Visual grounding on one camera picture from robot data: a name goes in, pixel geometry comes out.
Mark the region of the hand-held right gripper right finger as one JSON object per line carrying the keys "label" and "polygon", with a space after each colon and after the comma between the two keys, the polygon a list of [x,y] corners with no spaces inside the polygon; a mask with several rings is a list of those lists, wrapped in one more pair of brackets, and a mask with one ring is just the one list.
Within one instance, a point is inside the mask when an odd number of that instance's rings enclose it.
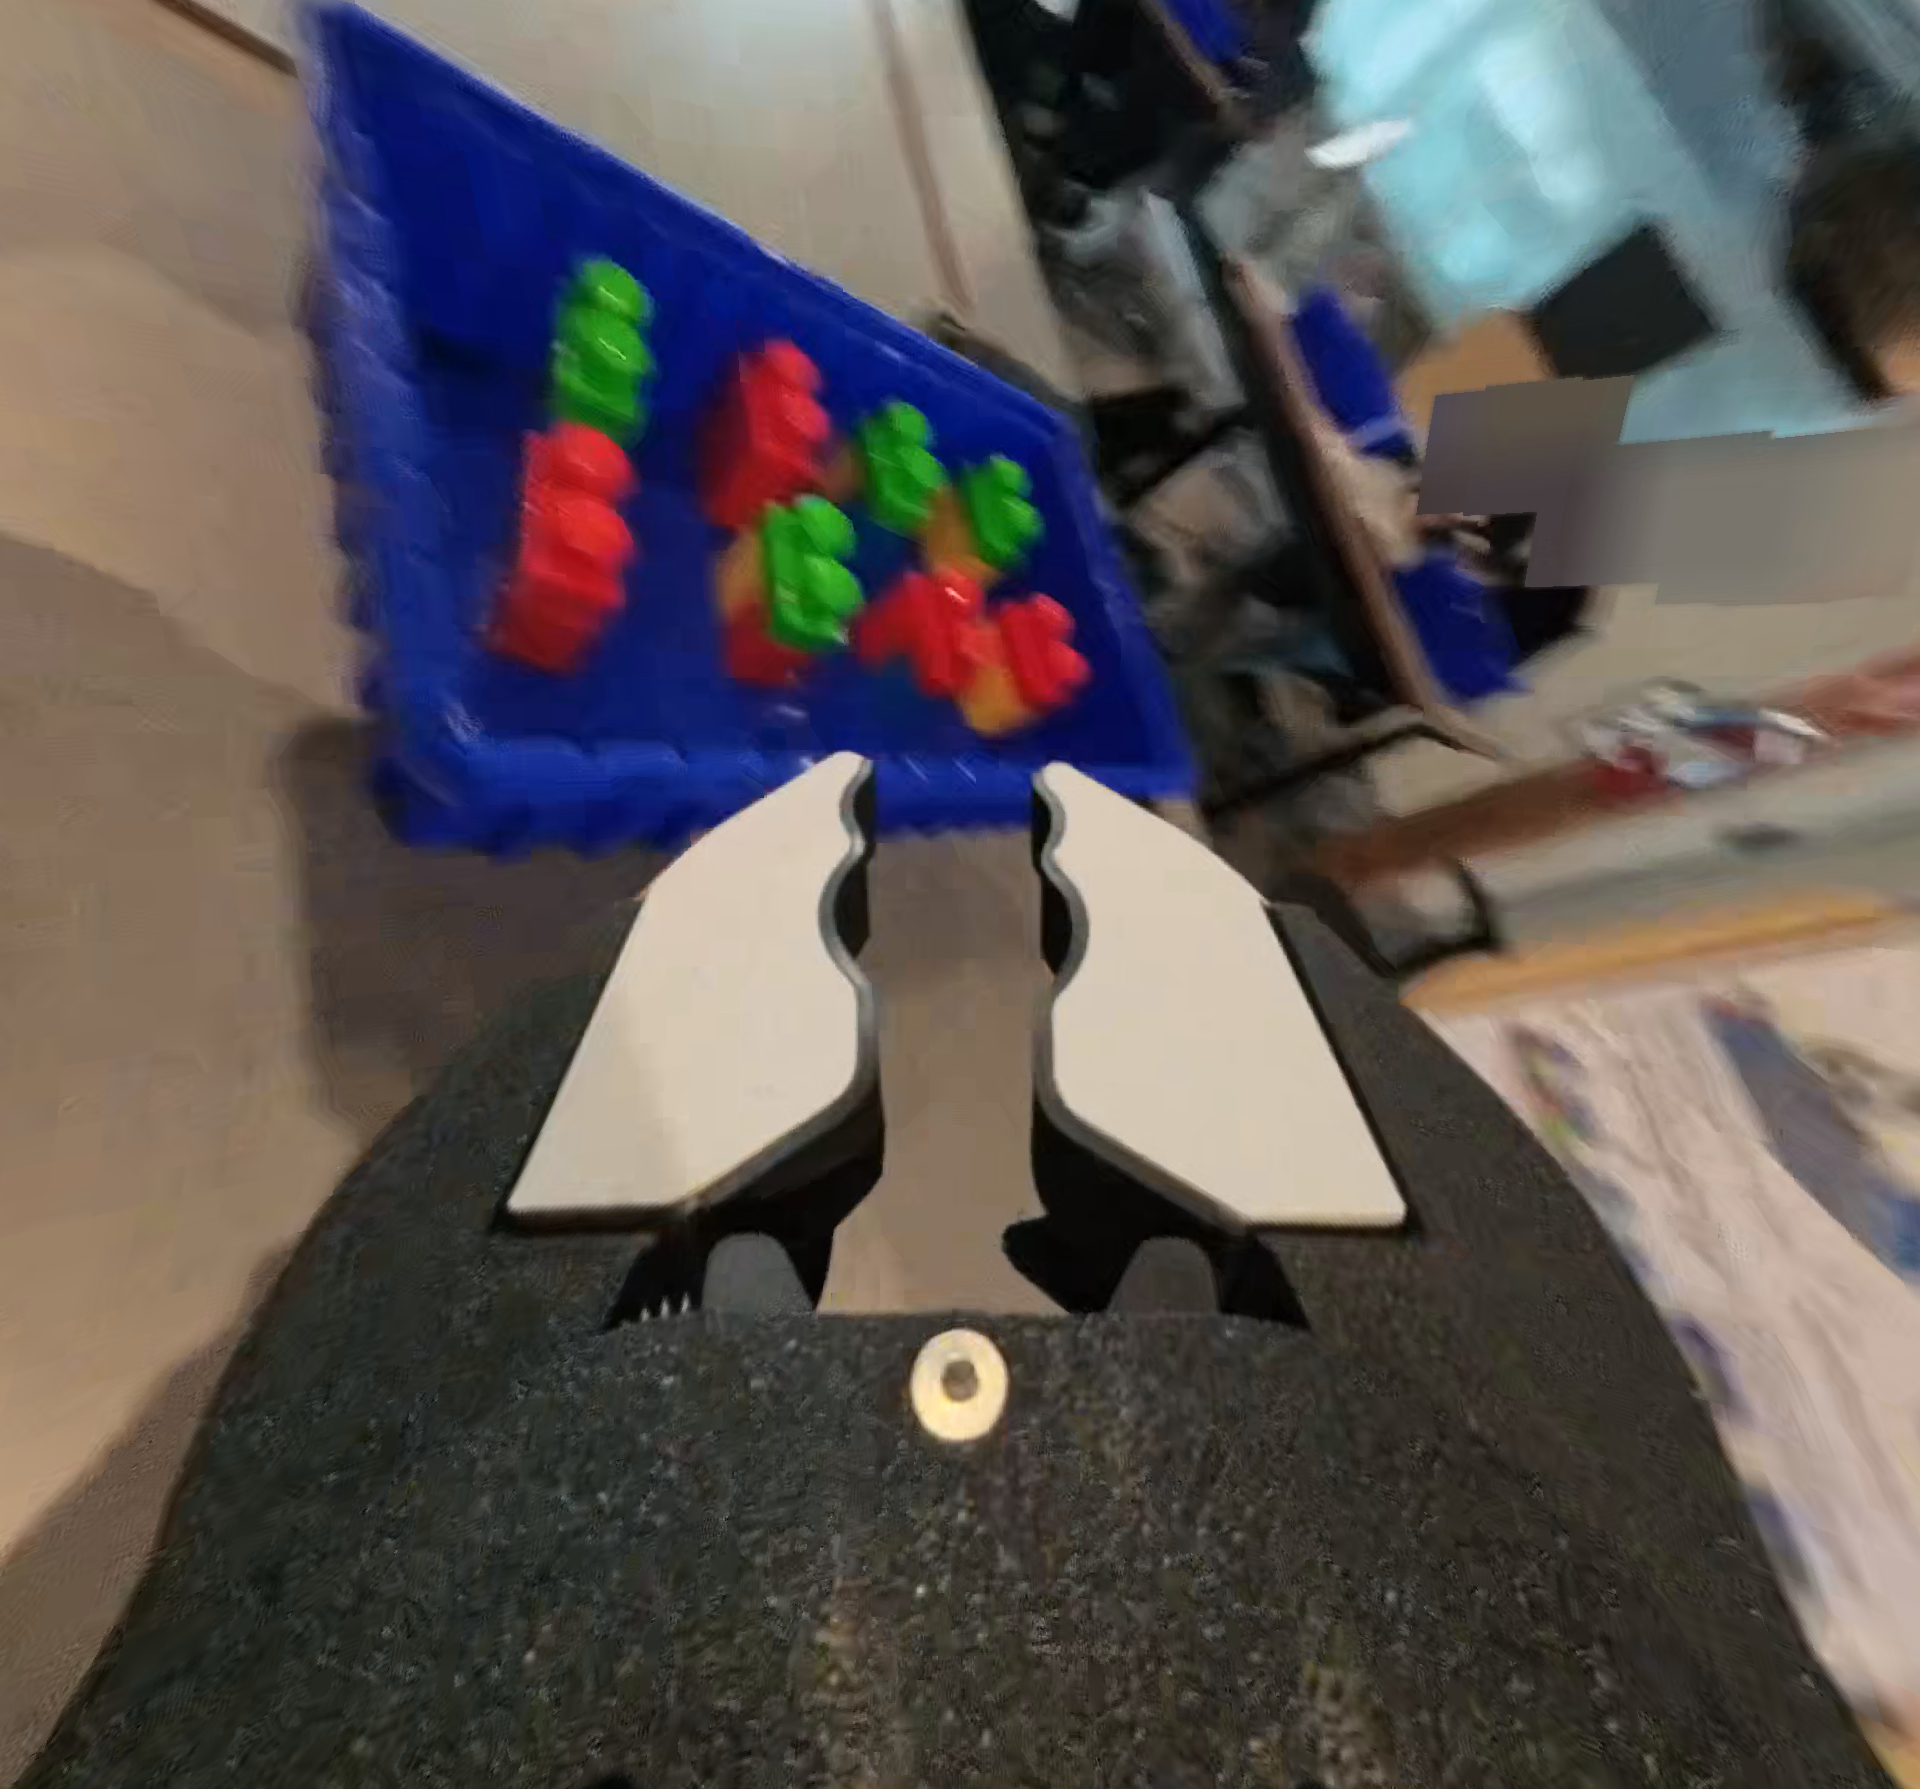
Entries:
{"label": "hand-held right gripper right finger", "polygon": [[1039,1119],[1223,1232],[1405,1228],[1380,1129],[1261,891],[1066,760],[1030,796]]}

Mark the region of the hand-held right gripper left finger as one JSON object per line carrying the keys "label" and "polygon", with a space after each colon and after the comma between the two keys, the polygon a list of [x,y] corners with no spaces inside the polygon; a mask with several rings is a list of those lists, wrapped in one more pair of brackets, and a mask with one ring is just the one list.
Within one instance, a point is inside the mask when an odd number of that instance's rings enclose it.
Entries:
{"label": "hand-held right gripper left finger", "polygon": [[507,1220],[692,1220],[876,1110],[873,814],[843,748],[648,882]]}

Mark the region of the cluster of built block bridges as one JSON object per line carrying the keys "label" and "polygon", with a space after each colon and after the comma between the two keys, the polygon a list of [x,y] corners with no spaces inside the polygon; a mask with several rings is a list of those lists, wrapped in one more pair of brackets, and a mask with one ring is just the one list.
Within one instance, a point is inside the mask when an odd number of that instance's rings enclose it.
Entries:
{"label": "cluster of built block bridges", "polygon": [[[649,294],[612,258],[565,277],[546,420],[522,439],[513,544],[481,628],[484,650],[517,672],[583,672],[626,611],[649,326]],[[1092,679],[1066,605],[989,596],[1046,531],[1027,471],[1010,455],[947,471],[933,425],[899,399],[843,430],[789,338],[750,342],[712,393],[694,507],[724,541],[709,589],[737,689],[792,693],[853,654],[905,673],[976,737],[1010,737]]]}

